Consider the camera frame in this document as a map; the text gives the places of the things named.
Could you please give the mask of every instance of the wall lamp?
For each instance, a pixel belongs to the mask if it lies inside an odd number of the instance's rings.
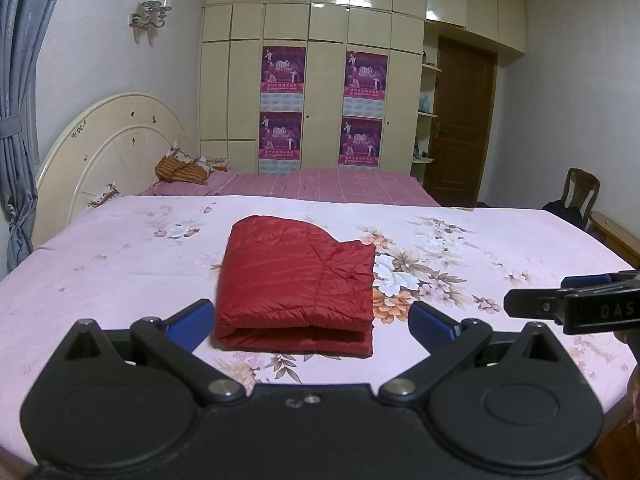
[[[148,29],[151,25],[156,28],[164,27],[166,14],[172,9],[171,4],[171,0],[145,0],[142,6],[145,7],[146,16],[132,12],[129,15],[129,27],[144,29]]]

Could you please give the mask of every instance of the curtain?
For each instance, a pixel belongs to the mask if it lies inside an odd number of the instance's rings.
[[[0,0],[0,204],[9,215],[8,270],[31,252],[36,182],[26,97],[56,0]]]

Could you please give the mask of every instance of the chair backrest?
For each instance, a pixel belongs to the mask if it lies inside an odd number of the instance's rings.
[[[571,187],[571,182],[574,183],[574,193],[571,198],[571,202],[568,204],[566,200],[569,198],[569,189]],[[589,202],[587,203],[587,207],[584,209],[582,213],[582,218],[584,226],[587,225],[587,220],[589,219],[589,213],[591,209],[593,209],[593,205],[596,202],[598,197],[598,192],[600,190],[600,181],[596,178],[595,175],[591,173],[587,173],[584,170],[579,170],[578,168],[571,168],[566,175],[566,182],[564,183],[564,192],[562,193],[562,203],[564,203],[567,207],[577,207],[582,212],[582,207],[584,203],[591,195]]]

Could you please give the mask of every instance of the floral bedsheet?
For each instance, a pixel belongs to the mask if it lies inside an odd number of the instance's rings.
[[[244,384],[370,383],[374,390],[428,354],[407,328],[412,302],[457,319],[518,331],[502,298],[513,287],[554,287],[569,275],[627,269],[603,245],[538,210],[334,204],[247,196],[124,197],[75,221],[0,283],[0,451],[33,457],[20,404],[76,319],[105,329],[166,318],[199,298],[215,300],[231,226],[253,214],[307,221],[339,241],[376,247],[373,356],[225,350],[195,354]],[[625,393],[634,359],[611,334],[564,336],[550,324],[605,410]]]

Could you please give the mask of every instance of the door frame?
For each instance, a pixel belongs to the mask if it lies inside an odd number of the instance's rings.
[[[491,52],[490,50],[486,50],[484,48],[480,48],[478,46],[469,44],[469,43],[465,43],[464,41],[460,41],[460,40],[454,40],[453,38],[449,38],[447,36],[438,36],[438,65],[437,66],[441,66],[440,64],[440,54],[442,52],[441,48],[440,48],[440,43],[442,41],[445,41],[446,43],[454,43],[454,44],[458,44],[461,46],[464,46],[465,48],[470,48],[473,50],[479,50],[480,52],[484,53],[484,54],[488,54],[489,56],[492,57],[492,59],[494,60],[494,76],[492,78],[492,94],[491,94],[491,103],[490,103],[490,114],[489,114],[489,123],[487,126],[487,132],[486,132],[486,137],[485,137],[485,142],[484,142],[484,148],[482,149],[482,163],[480,165],[480,178],[478,179],[478,186],[476,187],[476,190],[474,191],[474,202],[478,202],[478,195],[480,194],[480,188],[482,187],[482,178],[484,177],[484,166],[486,164],[486,154],[489,151],[489,141],[490,141],[490,137],[491,137],[491,129],[492,126],[494,124],[494,108],[495,108],[495,88],[496,88],[496,83],[497,83],[497,79],[498,79],[498,54],[496,52]],[[435,88],[435,92],[433,95],[433,110],[435,111],[435,105],[436,102],[438,101],[438,80],[436,79],[436,88]],[[431,121],[431,130],[429,133],[429,152],[431,154],[431,146],[432,143],[431,141],[435,139],[434,136],[434,132],[436,129],[436,122],[437,121]]]

